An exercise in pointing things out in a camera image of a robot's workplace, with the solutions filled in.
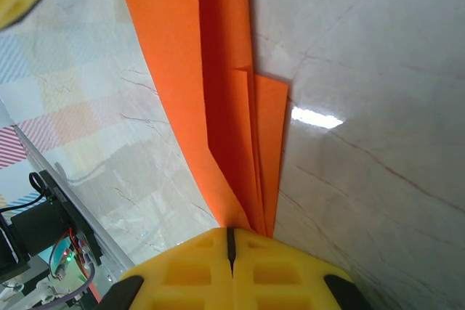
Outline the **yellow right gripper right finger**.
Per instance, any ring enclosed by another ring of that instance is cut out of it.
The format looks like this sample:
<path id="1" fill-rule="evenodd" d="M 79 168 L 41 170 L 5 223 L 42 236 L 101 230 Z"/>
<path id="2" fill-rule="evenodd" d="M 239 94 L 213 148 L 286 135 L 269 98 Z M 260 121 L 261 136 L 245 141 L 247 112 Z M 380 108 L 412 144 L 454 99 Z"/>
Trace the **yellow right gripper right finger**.
<path id="1" fill-rule="evenodd" d="M 348 273 L 277 240 L 232 230 L 234 309 L 369 309 Z"/>

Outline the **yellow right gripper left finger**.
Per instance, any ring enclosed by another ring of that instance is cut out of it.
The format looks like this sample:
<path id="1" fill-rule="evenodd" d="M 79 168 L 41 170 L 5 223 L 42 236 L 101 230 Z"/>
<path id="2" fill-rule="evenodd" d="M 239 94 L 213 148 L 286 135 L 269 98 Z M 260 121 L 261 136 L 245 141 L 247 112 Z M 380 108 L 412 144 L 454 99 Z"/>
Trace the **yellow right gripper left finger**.
<path id="1" fill-rule="evenodd" d="M 231 309 L 232 280 L 227 230 L 216 228 L 127 271 L 100 308 Z"/>

